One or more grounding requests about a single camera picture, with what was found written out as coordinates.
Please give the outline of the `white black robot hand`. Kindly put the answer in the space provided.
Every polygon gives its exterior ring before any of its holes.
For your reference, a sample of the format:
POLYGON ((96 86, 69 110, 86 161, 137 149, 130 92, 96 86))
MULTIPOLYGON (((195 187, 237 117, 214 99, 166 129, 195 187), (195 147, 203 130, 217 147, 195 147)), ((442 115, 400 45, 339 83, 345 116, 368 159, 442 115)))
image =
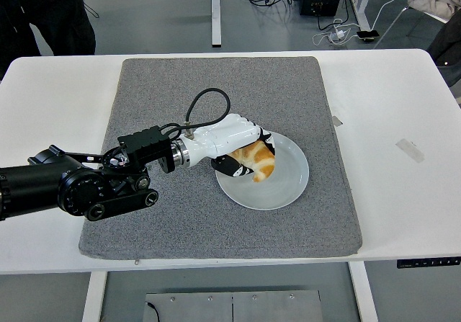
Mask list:
POLYGON ((200 127, 190 136, 174 141, 179 150, 178 166, 191 167, 204 158, 214 170, 231 177, 253 174, 254 182, 269 178, 275 170, 275 143, 272 134, 238 114, 200 127))

